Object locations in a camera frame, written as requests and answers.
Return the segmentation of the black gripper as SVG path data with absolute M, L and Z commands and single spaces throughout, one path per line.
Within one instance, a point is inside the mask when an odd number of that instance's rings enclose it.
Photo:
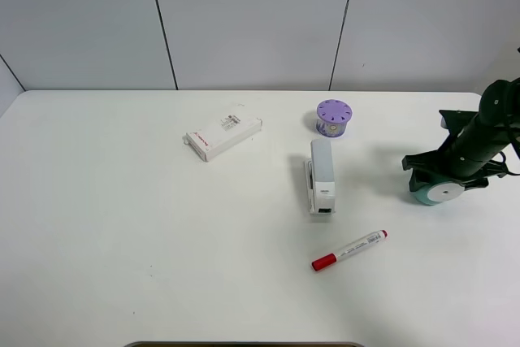
M 436 183 L 437 176 L 464 179 L 461 185 L 465 191 L 469 191 L 488 187 L 487 177 L 503 177 L 509 174 L 509 169 L 504 162 L 495 160 L 480 162 L 439 150 L 406 155 L 401 164 L 405 171 L 412 170 L 409 179 L 411 193 L 428 191 Z

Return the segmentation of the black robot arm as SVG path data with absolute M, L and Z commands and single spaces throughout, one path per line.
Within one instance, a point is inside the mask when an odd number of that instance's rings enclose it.
M 515 176 L 503 149 L 519 152 L 519 79 L 496 80 L 480 98 L 477 111 L 440 111 L 448 135 L 435 150 L 402 159 L 411 171 L 409 192 L 434 206 L 471 189 L 483 189 L 492 176 Z

